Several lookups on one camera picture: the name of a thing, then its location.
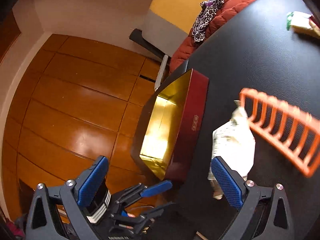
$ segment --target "white plastic bag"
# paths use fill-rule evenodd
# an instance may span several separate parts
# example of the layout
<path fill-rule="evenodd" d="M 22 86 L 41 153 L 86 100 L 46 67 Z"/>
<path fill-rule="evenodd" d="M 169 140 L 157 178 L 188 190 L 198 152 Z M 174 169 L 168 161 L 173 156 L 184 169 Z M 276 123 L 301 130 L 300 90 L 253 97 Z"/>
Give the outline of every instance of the white plastic bag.
<path fill-rule="evenodd" d="M 221 156 L 232 170 L 247 180 L 253 166 L 255 140 L 247 122 L 248 115 L 239 101 L 235 101 L 237 109 L 232 113 L 229 122 L 212 133 L 212 158 Z M 214 188 L 213 197 L 221 199 L 223 191 L 209 168 L 208 180 Z"/>

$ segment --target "black table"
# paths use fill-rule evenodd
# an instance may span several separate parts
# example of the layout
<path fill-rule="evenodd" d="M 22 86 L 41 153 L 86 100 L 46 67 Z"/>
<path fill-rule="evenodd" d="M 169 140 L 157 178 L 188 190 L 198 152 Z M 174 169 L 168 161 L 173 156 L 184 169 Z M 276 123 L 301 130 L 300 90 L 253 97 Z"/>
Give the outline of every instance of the black table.
<path fill-rule="evenodd" d="M 210 79 L 204 118 L 188 178 L 179 191 L 182 212 L 208 239 L 218 239 L 236 210 L 212 198 L 207 181 L 212 131 L 227 122 L 243 87 L 255 88 L 320 118 L 319 41 L 286 30 L 290 11 L 310 13 L 302 0 L 257 0 L 211 36 L 177 69 L 194 68 Z M 261 137 L 248 178 L 259 186 L 284 185 L 296 239 L 320 214 L 320 169 L 305 178 Z"/>

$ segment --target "wooden floor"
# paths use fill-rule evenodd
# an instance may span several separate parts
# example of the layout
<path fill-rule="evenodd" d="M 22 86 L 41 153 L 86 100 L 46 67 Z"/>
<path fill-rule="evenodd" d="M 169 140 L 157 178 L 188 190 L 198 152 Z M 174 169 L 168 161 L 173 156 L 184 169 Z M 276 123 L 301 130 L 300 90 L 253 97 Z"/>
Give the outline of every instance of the wooden floor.
<path fill-rule="evenodd" d="M 99 155 L 110 161 L 111 193 L 145 180 L 130 147 L 159 66 L 97 41 L 57 34 L 47 40 L 21 79 L 5 125 L 2 178 L 11 219 L 22 212 L 22 183 L 61 185 Z"/>

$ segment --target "blue gripper pad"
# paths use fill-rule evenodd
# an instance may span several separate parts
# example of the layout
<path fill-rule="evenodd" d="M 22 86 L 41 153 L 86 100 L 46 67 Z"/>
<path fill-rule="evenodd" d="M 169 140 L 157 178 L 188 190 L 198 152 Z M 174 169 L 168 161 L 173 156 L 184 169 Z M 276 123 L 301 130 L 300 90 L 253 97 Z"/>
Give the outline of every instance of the blue gripper pad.
<path fill-rule="evenodd" d="M 172 188 L 172 183 L 170 180 L 162 181 L 156 185 L 146 188 L 144 191 L 140 193 L 141 197 L 152 197 L 154 195 L 158 195 L 162 192 L 167 191 Z"/>
<path fill-rule="evenodd" d="M 87 170 L 81 173 L 78 179 L 81 179 L 82 175 L 87 175 L 87 172 L 90 172 L 90 175 L 84 181 L 82 186 L 78 190 L 78 206 L 87 207 L 90 205 L 93 200 L 97 190 L 99 189 L 104 177 L 106 176 L 109 168 L 109 161 L 106 157 L 98 157 L 95 163 Z"/>
<path fill-rule="evenodd" d="M 230 206 L 240 209 L 243 205 L 242 192 L 217 157 L 211 161 L 211 171 L 223 190 Z"/>

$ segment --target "open box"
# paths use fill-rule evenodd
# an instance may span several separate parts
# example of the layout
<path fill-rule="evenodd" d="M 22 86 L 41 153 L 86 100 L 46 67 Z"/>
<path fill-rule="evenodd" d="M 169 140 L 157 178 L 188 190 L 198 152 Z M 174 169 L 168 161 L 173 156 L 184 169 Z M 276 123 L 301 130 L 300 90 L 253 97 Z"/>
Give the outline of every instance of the open box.
<path fill-rule="evenodd" d="M 207 77 L 190 69 L 150 98 L 140 116 L 132 149 L 132 158 L 140 169 L 149 169 L 160 180 L 186 179 L 208 82 Z"/>

